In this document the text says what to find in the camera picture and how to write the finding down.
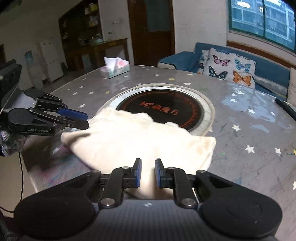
tissue box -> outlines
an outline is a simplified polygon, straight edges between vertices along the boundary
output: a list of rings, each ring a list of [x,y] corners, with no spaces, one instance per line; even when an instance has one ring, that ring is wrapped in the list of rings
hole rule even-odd
[[[114,69],[114,71],[108,71],[108,68],[106,66],[103,66],[100,68],[100,73],[102,77],[110,79],[112,77],[115,77],[117,75],[120,75],[122,73],[129,71],[129,69],[130,69],[129,64],[116,68]]]

white refrigerator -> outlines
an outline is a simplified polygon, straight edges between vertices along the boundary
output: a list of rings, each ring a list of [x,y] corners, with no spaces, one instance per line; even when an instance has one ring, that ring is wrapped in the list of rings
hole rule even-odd
[[[50,83],[64,75],[61,63],[59,62],[57,50],[52,40],[53,38],[40,41],[45,74],[47,81]]]

orange butterfly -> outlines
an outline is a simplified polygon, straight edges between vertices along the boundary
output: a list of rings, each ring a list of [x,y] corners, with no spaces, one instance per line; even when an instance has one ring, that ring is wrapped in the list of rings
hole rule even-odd
[[[234,70],[233,71],[233,76],[234,76],[234,78],[233,78],[233,82],[234,83],[243,84],[243,82],[244,82],[244,84],[246,86],[250,86],[251,85],[251,76],[250,75],[247,75],[247,76],[242,77],[242,76],[240,76],[238,74],[238,72],[236,72]]]

round table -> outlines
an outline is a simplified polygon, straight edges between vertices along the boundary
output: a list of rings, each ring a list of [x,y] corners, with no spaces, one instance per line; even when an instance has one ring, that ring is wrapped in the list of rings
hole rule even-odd
[[[150,66],[130,66],[111,79],[99,70],[55,90],[69,108],[89,118],[110,98],[141,84],[167,83],[203,93],[216,116],[207,136],[217,144],[209,172],[276,200],[284,213],[277,232],[280,240],[294,240],[296,227],[296,123],[275,97],[228,81]],[[59,155],[60,134],[32,136],[23,149],[26,168],[36,191],[57,185],[90,170],[73,154]]]

butterfly pillow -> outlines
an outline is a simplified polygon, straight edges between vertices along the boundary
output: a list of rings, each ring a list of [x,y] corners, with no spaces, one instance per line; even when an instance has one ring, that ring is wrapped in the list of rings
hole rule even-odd
[[[200,67],[197,70],[198,74],[203,73],[203,70],[205,68],[205,64],[207,62],[208,56],[209,56],[209,50],[202,50],[202,52],[200,54],[200,59],[198,61],[199,65],[200,65]]]
[[[211,48],[203,74],[255,88],[255,65],[249,58]]]

